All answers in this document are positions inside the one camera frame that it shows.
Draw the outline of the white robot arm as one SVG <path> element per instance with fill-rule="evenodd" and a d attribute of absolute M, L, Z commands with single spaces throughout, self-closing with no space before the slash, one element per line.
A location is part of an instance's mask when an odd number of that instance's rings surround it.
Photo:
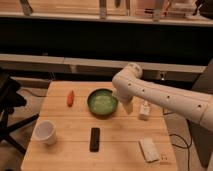
<path fill-rule="evenodd" d="M 129 105 L 136 96 L 213 132 L 213 95 L 144 81 L 141 76 L 141 67 L 129 63 L 113 77 L 113 95 L 119 102 Z"/>

